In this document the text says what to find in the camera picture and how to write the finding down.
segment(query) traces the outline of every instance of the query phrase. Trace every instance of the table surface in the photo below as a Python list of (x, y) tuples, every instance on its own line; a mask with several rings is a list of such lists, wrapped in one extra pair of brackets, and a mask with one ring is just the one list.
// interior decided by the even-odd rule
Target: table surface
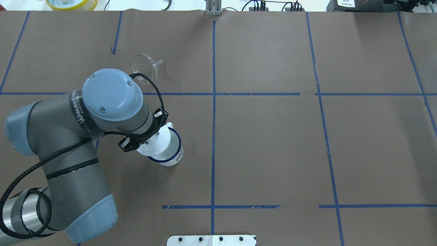
[[(102, 11), (105, 8), (107, 0), (100, 0), (95, 8), (96, 11)], [(248, 0), (222, 0), (222, 7), (233, 7), (237, 10), (242, 10), (243, 6)], [(306, 11), (326, 11), (326, 6), (329, 0), (300, 0), (299, 1)], [(7, 10), (43, 10), (50, 11), (51, 8), (45, 3), (44, 0), (0, 0)], [(168, 5), (168, 0), (110, 0), (106, 10), (109, 11), (121, 11), (127, 9), (138, 9), (146, 11), (162, 10)], [(173, 0), (170, 6), (170, 11), (188, 11), (188, 10), (205, 10), (204, 0)], [(267, 3), (266, 6), (269, 11), (281, 11), (284, 6), (283, 3)], [(437, 9), (437, 3), (434, 4), (434, 9)], [(416, 13), (431, 13), (431, 8), (420, 5), (414, 8)]]
[[(0, 121), (106, 67), (162, 59), (184, 157), (99, 140), (116, 225), (82, 245), (437, 245), (434, 14), (0, 11)], [(153, 88), (144, 99), (159, 106)], [(0, 131), (0, 190), (38, 162)], [(16, 191), (44, 187), (42, 170)], [(20, 245), (72, 245), (63, 232)]]

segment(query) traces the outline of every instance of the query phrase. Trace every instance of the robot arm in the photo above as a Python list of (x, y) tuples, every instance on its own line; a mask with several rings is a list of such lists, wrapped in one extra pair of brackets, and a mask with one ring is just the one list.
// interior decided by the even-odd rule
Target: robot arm
[[(160, 123), (127, 74), (102, 69), (89, 77), (82, 89), (12, 112), (5, 129), (16, 150), (44, 160), (55, 150), (103, 137), (112, 129), (144, 135), (154, 133)], [(119, 143), (125, 151), (139, 147), (138, 142), (123, 145), (127, 142)], [(72, 242), (84, 242), (115, 224), (114, 198), (91, 141), (42, 167), (48, 187), (26, 190), (5, 203), (3, 221), (10, 230), (28, 234), (41, 228), (48, 211), (41, 196), (35, 194), (38, 191), (49, 198), (52, 207), (49, 226), (40, 236), (65, 230)], [(0, 245), (21, 241), (0, 231)]]

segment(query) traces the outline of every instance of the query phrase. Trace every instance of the clear funnel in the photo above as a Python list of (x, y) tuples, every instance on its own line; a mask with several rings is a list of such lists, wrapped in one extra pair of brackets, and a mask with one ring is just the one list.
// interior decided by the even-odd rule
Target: clear funnel
[[(158, 68), (163, 63), (162, 60), (155, 61), (147, 54), (136, 55), (131, 61), (132, 72), (142, 73), (149, 77), (154, 83), (158, 79)], [(145, 78), (138, 76), (135, 78), (138, 82), (143, 84), (150, 84)]]

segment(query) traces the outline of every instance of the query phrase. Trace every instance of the white metal plate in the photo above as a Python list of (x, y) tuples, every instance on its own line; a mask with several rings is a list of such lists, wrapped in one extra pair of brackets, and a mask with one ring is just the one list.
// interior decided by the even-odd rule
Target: white metal plate
[(256, 246), (255, 235), (179, 235), (171, 236), (167, 246)]

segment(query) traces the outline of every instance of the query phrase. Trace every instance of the yellow container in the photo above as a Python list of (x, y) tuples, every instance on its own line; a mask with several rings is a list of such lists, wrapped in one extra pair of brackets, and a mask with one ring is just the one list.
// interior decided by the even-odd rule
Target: yellow container
[(45, 0), (53, 10), (71, 11), (85, 10), (92, 11), (97, 5), (98, 0), (69, 0), (69, 3), (63, 4), (60, 0)]

